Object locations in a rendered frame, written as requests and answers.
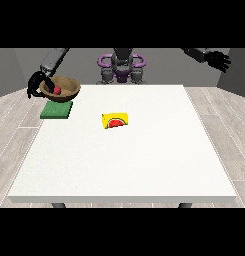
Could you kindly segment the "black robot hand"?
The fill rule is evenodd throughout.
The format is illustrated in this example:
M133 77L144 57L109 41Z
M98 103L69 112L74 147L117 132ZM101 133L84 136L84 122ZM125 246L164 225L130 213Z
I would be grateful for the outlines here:
M34 97L45 97L42 92L38 92L37 89L39 88L40 84L45 82L45 84L49 88L49 92L53 93L55 85L51 81L49 77L47 77L42 71L35 72L28 81L28 88L27 88L27 95L28 98Z
M204 59L210 67L223 73L227 72L229 65L231 64L229 56L219 51L210 51L206 53Z

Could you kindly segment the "brown wooden bowl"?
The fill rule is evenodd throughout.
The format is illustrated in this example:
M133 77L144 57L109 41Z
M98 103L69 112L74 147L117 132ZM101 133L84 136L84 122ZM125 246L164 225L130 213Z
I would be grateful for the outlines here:
M51 77L51 80L56 86L61 88L60 95L51 94L45 82L42 82L40 84L39 89L44 94L45 97L47 97L49 100L53 102L58 102L58 103L68 102L74 99L78 95L81 89L80 83L77 80L69 77L55 76L55 77Z

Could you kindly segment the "green square pad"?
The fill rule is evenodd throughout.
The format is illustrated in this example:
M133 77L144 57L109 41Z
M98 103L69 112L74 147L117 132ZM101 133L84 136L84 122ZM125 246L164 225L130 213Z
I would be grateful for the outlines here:
M41 114L41 119L67 119L69 117L73 102L64 103L47 101Z

